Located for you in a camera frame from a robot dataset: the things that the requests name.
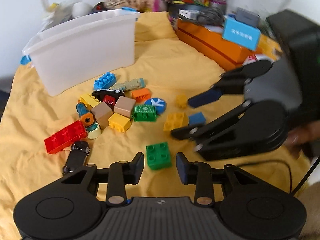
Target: red lego brick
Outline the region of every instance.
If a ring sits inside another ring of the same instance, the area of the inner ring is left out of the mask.
[[[75,141],[79,141],[87,137],[87,132],[84,129],[80,120],[56,132],[52,136],[44,140],[47,153],[55,154],[62,151],[64,148],[71,146]]]
[[[105,102],[109,107],[115,106],[116,99],[112,96],[105,95],[103,102]]]

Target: orange box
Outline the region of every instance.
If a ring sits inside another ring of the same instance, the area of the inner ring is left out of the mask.
[[[148,100],[151,98],[151,92],[147,88],[142,88],[138,90],[134,90],[131,92],[131,96],[136,100],[137,103]]]
[[[256,51],[249,50],[224,40],[221,33],[211,32],[203,26],[182,20],[178,20],[176,33],[181,41],[213,59],[225,70],[235,69],[241,66],[248,56],[261,53],[259,48]]]

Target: green printed block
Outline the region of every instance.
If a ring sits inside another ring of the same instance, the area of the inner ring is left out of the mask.
[[[171,167],[171,156],[167,142],[147,146],[147,163],[150,169]]]
[[[135,122],[155,122],[156,107],[150,105],[136,105],[133,110],[133,119]]]

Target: yellow lego brick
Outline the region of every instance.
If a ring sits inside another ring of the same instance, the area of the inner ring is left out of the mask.
[[[187,126],[189,117],[185,113],[168,114],[167,120],[164,123],[163,131],[168,132],[176,128]]]
[[[131,126],[130,118],[114,113],[109,118],[109,127],[119,132],[126,132]]]
[[[185,94],[177,95],[176,106],[179,108],[187,108],[187,96]]]
[[[95,98],[94,96],[90,96],[89,94],[83,94],[80,96],[80,102],[84,103],[85,106],[90,110],[91,108],[97,106],[99,103],[99,100]]]

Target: plastic container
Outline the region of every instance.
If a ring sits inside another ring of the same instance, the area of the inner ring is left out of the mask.
[[[138,12],[110,10],[64,22],[34,36],[30,55],[49,95],[134,63]]]

